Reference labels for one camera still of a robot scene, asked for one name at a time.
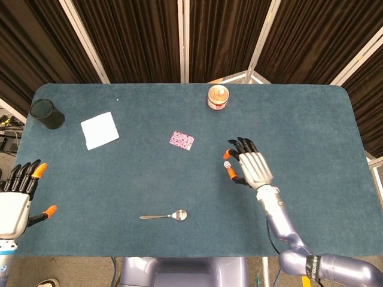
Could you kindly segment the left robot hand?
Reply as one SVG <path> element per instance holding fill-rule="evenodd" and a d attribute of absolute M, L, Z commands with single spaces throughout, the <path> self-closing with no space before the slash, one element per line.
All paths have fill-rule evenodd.
<path fill-rule="evenodd" d="M 54 204 L 41 214 L 30 216 L 32 200 L 47 163 L 40 159 L 16 165 L 1 187 L 1 239 L 19 238 L 25 229 L 51 218 L 57 211 Z"/>

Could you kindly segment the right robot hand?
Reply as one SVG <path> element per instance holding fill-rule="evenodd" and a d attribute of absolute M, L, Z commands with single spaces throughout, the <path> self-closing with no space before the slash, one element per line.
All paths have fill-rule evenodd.
<path fill-rule="evenodd" d="M 264 156 L 258 151 L 252 140 L 237 137 L 237 139 L 229 139 L 228 143 L 235 147 L 235 149 L 226 150 L 223 155 L 223 164 L 231 181 L 249 186 L 254 190 L 272 183 L 272 172 Z M 238 176 L 235 172 L 229 162 L 230 157 L 238 161 L 243 177 Z"/>

